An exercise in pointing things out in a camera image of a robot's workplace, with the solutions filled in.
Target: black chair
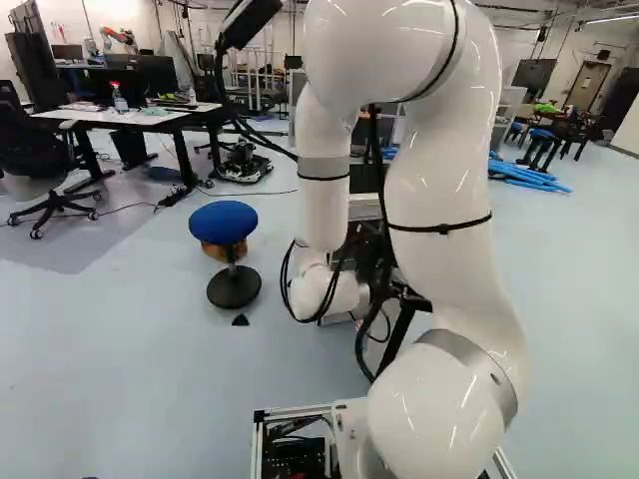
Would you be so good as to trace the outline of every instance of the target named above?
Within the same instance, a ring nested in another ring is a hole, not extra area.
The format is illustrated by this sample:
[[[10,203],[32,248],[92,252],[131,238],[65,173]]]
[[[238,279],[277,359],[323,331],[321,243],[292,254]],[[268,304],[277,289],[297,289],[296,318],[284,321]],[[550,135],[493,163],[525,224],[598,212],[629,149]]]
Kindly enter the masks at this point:
[[[78,200],[101,199],[98,190],[59,195],[54,190],[62,185],[69,172],[80,168],[74,151],[73,129],[78,122],[62,123],[59,140],[51,131],[43,130],[24,113],[13,84],[0,80],[0,171],[9,196],[18,202],[34,200],[48,192],[49,198],[21,212],[12,213],[7,224],[17,227],[20,218],[44,211],[31,230],[31,238],[39,240],[44,225],[56,212],[65,209],[86,213],[92,221],[98,219],[95,208],[74,203]]]

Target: door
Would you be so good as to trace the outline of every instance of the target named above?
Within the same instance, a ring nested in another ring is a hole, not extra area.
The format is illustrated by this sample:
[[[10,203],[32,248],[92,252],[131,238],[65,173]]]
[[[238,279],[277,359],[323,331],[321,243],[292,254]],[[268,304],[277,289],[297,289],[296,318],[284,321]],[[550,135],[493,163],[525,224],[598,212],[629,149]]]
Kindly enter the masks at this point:
[[[601,115],[604,118],[602,127],[617,131],[626,114],[639,93],[639,68],[624,68],[619,79],[607,96],[606,106]]]
[[[607,63],[583,62],[564,106],[574,105],[581,111],[589,111],[603,82],[606,81],[608,72],[610,65]]]

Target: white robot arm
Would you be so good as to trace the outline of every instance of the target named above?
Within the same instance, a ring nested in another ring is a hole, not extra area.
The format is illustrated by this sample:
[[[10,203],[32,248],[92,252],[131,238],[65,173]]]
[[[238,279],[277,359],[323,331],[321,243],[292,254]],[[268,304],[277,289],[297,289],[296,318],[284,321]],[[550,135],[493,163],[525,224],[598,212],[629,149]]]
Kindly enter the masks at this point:
[[[526,396],[529,361],[493,261],[488,144],[501,89],[494,31],[467,0],[312,0],[309,83],[298,102],[303,228],[291,306],[312,316],[345,240],[350,133],[361,105],[404,102],[408,129],[388,170],[392,248],[433,305],[427,332],[375,381],[368,427],[399,479],[471,479]],[[358,302],[340,274],[329,312]]]

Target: small table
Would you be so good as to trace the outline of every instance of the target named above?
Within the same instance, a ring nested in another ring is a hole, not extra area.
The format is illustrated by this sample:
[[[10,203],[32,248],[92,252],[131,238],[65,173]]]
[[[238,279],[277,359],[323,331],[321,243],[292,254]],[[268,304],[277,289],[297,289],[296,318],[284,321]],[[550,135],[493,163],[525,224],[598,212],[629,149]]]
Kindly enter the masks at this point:
[[[65,120],[76,120],[82,122],[87,129],[120,130],[127,128],[140,132],[167,133],[173,135],[178,163],[180,165],[180,175],[187,190],[190,191],[197,185],[198,180],[191,168],[189,153],[182,134],[183,122],[189,115],[189,113],[184,112],[171,112],[169,115],[160,117],[145,115],[141,112],[130,112],[120,115],[114,111],[83,112],[61,109],[32,115],[31,118],[57,122],[58,124]],[[77,192],[89,185],[93,185],[115,175],[115,171],[113,170],[103,172],[100,168],[86,130],[74,131],[74,133],[83,151],[84,160],[91,177],[68,188],[65,190],[65,193]]]

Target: blue chair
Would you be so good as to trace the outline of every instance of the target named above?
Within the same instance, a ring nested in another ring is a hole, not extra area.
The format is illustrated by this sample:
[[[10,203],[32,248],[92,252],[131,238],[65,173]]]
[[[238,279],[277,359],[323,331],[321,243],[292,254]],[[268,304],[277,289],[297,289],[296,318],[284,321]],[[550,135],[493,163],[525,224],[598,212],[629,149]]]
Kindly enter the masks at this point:
[[[512,125],[510,125],[510,130],[508,131],[508,135],[506,135],[506,141],[508,139],[512,140],[513,142],[517,140],[517,137],[523,134],[523,129],[524,129],[523,124],[518,122],[512,122]]]
[[[524,155],[524,157],[517,160],[517,164],[518,165],[532,164],[536,168],[536,166],[539,164],[539,161],[544,156],[544,154],[548,152],[548,150],[550,150],[550,147],[554,143],[555,136],[548,130],[543,130],[541,128],[534,128],[530,130],[529,135],[530,135],[530,139],[532,140],[530,142],[530,146],[528,147],[528,150],[526,151],[526,154]],[[533,161],[532,156],[534,155],[537,149],[539,149],[539,151],[537,152],[537,156],[535,157]]]
[[[246,239],[258,225],[258,214],[240,202],[214,202],[195,211],[189,231],[206,254],[224,260],[229,267],[209,282],[207,297],[217,307],[238,309],[253,301],[262,288],[257,271],[236,265],[246,253]]]

